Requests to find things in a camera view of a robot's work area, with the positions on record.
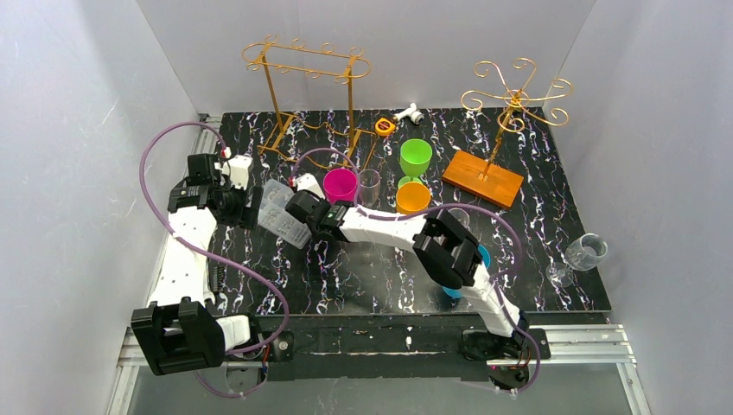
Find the wooden base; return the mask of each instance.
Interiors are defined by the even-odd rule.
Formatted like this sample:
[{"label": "wooden base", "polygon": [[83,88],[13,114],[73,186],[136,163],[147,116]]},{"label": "wooden base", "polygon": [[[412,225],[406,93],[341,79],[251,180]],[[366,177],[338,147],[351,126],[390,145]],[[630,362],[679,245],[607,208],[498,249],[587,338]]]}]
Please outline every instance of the wooden base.
[{"label": "wooden base", "polygon": [[511,208],[524,177],[496,164],[487,169],[487,164],[486,160],[458,151],[443,172],[443,181],[502,208]]}]

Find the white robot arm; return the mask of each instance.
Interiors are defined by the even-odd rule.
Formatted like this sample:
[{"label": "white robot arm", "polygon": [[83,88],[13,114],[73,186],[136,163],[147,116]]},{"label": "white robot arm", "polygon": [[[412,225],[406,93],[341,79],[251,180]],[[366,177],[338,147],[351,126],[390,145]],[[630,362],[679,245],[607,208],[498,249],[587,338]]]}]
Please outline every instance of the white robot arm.
[{"label": "white robot arm", "polygon": [[[370,216],[402,215],[364,207],[357,209],[342,201],[331,205],[319,195],[300,188],[285,210],[307,224],[314,235],[328,235],[346,242],[369,241],[415,253],[433,280],[461,290],[491,334],[514,339],[517,347],[522,346],[522,339],[516,338],[513,325],[491,286],[478,252],[478,241],[448,212],[399,221],[375,220]],[[502,299],[514,325],[526,324],[519,309],[505,297]]]},{"label": "white robot arm", "polygon": [[252,321],[247,316],[214,319],[206,311],[214,301],[222,273],[209,276],[207,259],[175,240],[208,251],[217,224],[252,228],[262,198],[259,187],[247,188],[252,158],[235,156],[219,163],[215,155],[188,158],[188,176],[169,197],[168,238],[163,264],[148,307],[134,310],[132,330],[154,374],[172,374],[217,367],[224,353],[248,343]]}]

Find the magenta plastic cup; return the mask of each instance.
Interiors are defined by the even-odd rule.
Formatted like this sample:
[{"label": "magenta plastic cup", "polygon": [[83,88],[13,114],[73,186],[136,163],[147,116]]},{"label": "magenta plastic cup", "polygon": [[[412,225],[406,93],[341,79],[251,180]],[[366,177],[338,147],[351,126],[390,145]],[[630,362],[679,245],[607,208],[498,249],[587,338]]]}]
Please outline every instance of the magenta plastic cup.
[{"label": "magenta plastic cup", "polygon": [[356,175],[350,169],[333,169],[323,178],[323,192],[331,203],[354,201],[357,184]]}]

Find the gray wall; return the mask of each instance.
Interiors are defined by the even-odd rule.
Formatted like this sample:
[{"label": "gray wall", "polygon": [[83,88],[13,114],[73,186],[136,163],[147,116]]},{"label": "gray wall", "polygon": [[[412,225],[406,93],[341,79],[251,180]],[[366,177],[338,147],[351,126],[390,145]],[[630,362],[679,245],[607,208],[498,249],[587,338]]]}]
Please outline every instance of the gray wall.
[{"label": "gray wall", "polygon": [[555,138],[655,413],[733,404],[731,21],[725,1],[598,2],[560,74]]},{"label": "gray wall", "polygon": [[[495,76],[474,75],[474,64],[484,60],[498,62],[519,88],[527,74],[511,66],[520,56],[539,66],[529,94],[545,96],[595,0],[137,2],[196,110],[221,114],[272,111],[265,74],[247,70],[240,57],[242,48],[268,34],[285,44],[299,37],[316,49],[332,42],[342,53],[362,47],[373,70],[354,82],[356,108],[412,101],[423,108],[458,107],[469,89],[501,93]],[[338,73],[346,66],[309,54],[269,56]],[[283,110],[347,108],[347,89],[333,78],[307,80],[291,72],[274,73],[272,80]]]},{"label": "gray wall", "polygon": [[[0,112],[0,412],[103,413],[164,234],[140,152],[194,108],[134,0],[38,0],[0,5]],[[155,151],[159,203],[194,135]]]}]

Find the orange cup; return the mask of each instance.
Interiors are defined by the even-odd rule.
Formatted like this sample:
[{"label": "orange cup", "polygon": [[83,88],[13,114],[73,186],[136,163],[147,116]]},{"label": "orange cup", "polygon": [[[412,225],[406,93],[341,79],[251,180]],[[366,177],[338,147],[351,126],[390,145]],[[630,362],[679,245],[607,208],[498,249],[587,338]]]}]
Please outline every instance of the orange cup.
[{"label": "orange cup", "polygon": [[430,204],[430,190],[421,182],[407,182],[397,190],[397,211],[414,214]]}]

